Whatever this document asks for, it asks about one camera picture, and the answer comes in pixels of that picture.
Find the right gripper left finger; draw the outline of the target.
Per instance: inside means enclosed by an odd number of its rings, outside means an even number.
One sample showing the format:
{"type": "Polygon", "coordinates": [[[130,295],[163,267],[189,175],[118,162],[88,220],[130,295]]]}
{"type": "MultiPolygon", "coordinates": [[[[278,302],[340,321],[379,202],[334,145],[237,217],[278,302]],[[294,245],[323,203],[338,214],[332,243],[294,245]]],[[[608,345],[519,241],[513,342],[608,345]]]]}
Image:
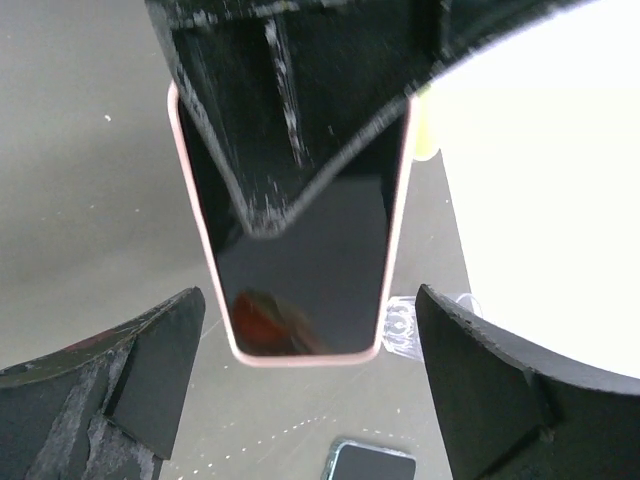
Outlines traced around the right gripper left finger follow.
{"type": "Polygon", "coordinates": [[[1,372],[4,479],[156,479],[170,459],[205,317],[197,287],[1,372]]]}

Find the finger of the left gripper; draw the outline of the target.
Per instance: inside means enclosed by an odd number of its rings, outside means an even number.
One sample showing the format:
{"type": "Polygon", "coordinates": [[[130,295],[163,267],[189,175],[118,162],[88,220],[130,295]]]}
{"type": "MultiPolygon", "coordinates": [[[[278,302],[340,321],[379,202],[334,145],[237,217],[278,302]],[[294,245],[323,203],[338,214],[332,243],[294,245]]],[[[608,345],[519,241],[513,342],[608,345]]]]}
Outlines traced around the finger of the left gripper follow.
{"type": "Polygon", "coordinates": [[[150,1],[244,231],[281,235],[409,98],[567,1],[150,1]]]}

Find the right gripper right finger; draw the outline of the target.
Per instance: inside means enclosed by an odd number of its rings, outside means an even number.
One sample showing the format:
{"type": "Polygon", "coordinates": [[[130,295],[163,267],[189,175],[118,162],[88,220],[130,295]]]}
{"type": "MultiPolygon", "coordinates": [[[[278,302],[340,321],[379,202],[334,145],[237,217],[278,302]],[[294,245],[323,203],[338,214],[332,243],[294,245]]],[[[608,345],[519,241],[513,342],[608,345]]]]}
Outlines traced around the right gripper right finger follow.
{"type": "Polygon", "coordinates": [[[638,478],[638,379],[541,347],[427,285],[415,310],[453,478],[638,478]]]}

